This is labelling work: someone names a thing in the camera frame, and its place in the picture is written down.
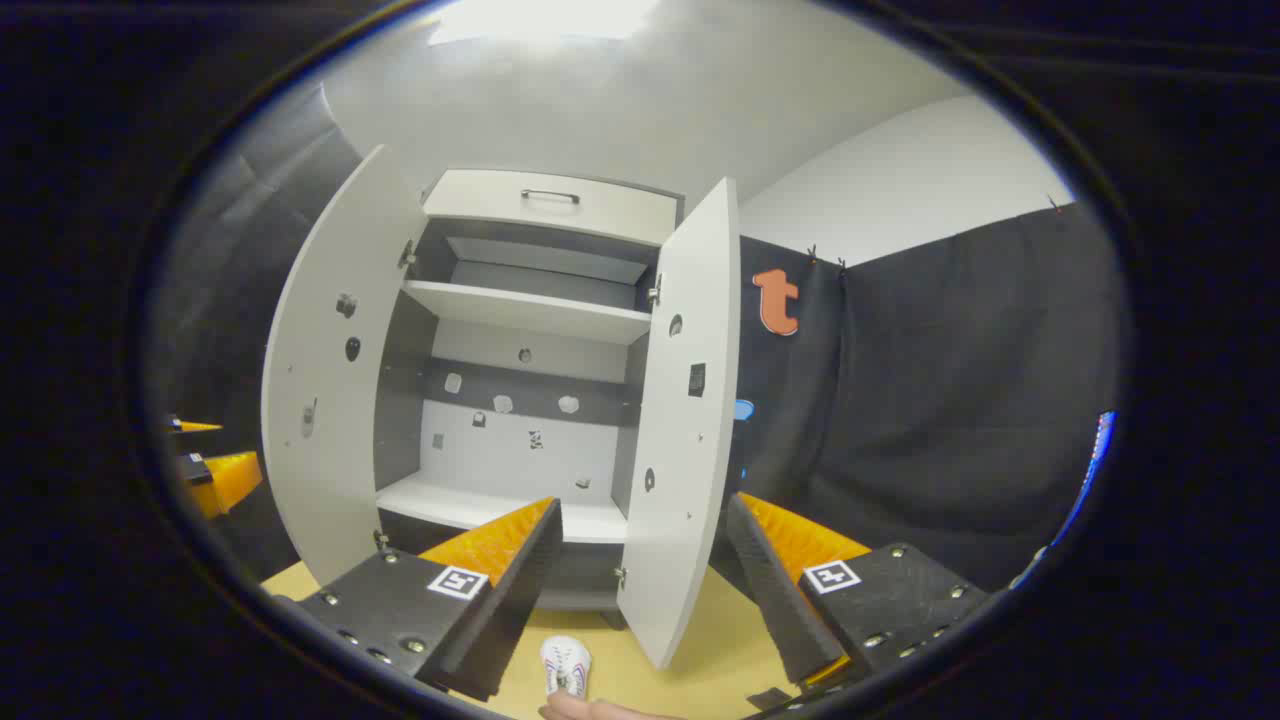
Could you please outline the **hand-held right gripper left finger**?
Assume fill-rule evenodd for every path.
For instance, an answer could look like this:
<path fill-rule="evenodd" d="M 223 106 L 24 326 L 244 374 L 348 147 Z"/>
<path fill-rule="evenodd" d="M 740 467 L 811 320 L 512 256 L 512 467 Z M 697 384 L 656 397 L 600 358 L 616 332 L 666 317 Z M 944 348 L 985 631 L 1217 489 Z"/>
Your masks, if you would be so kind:
<path fill-rule="evenodd" d="M 303 564 L 265 589 L 344 661 L 401 685 L 489 701 L 564 546 L 544 497 L 476 527 L 380 509 L 383 528 L 330 580 Z"/>

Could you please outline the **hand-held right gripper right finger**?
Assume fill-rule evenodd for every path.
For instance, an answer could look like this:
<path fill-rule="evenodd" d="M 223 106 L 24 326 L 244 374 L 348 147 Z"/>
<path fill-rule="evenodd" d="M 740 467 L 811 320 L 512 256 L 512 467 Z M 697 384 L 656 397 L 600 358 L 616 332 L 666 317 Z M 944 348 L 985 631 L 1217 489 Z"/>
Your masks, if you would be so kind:
<path fill-rule="evenodd" d="M 909 662 L 993 597 L 913 536 L 838 527 L 755 495 L 730 495 L 722 527 L 783 673 L 804 691 Z"/>

